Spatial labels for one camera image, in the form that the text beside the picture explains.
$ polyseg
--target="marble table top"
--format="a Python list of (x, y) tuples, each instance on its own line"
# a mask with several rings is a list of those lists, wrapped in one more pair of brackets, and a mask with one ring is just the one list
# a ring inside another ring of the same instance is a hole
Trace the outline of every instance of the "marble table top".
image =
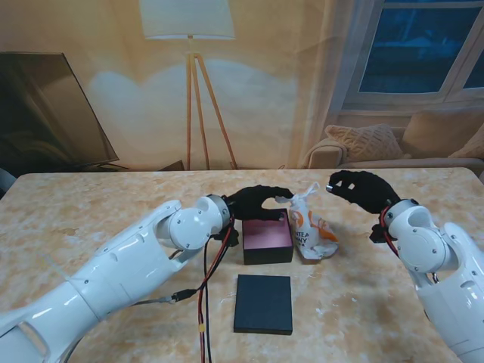
[[(25, 175), (0, 201), (0, 311), (32, 302), (71, 275), (106, 240), (166, 200), (191, 206), (205, 194), (249, 185), (302, 192), (333, 170), (123, 172)], [(400, 197), (456, 222), (484, 247), (484, 185), (467, 169), (378, 169)], [(425, 317), (411, 280), (387, 246), (368, 240), (376, 216), (325, 191), (310, 197), (340, 239), (332, 259), (243, 265), (227, 252), (209, 285), (214, 361), (459, 362)], [(209, 260), (219, 242), (210, 242)], [(203, 254), (153, 296), (200, 284)], [(48, 257), (58, 264), (52, 268)], [(291, 276), (292, 336), (233, 333), (238, 274)], [(71, 362), (199, 360), (196, 299), (125, 309), (81, 341)]]

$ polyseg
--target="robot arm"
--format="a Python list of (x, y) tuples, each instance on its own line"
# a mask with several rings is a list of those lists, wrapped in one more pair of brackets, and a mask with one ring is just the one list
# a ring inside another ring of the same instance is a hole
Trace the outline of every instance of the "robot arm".
[[(400, 200), (386, 181), (369, 172), (335, 173), (327, 189), (380, 214), (441, 338), (463, 363), (484, 362), (484, 255), (466, 231), (454, 223), (438, 228), (427, 208)], [(439, 281), (439, 271), (452, 273)]]
[[(228, 206), (215, 195), (201, 197), (187, 209), (178, 200), (157, 207), (99, 247), (61, 285), (2, 315), (2, 360), (60, 361), (97, 323), (135, 304), (182, 269), (229, 219)], [(183, 252), (170, 259), (160, 244)]]

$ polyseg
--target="white lamp shade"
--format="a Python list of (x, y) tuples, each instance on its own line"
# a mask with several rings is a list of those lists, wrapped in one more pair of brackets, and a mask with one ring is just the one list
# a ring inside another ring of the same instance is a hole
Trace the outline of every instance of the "white lamp shade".
[(147, 39), (234, 39), (228, 0), (140, 0)]

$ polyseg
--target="white plastic bag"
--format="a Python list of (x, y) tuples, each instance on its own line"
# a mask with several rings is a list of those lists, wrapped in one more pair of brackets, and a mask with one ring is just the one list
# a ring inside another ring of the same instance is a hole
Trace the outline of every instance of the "white plastic bag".
[(307, 206), (308, 196), (319, 189), (314, 183), (304, 194), (294, 194), (290, 199), (276, 197), (278, 203), (290, 202), (289, 216), (293, 239), (305, 259), (331, 257), (338, 250), (338, 239), (328, 223)]

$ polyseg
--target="pink box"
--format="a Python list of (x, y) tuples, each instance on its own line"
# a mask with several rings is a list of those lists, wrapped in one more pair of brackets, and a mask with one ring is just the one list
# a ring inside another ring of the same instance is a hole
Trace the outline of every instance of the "pink box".
[(281, 220), (242, 222), (244, 264), (285, 263), (293, 259), (293, 239), (286, 209)]

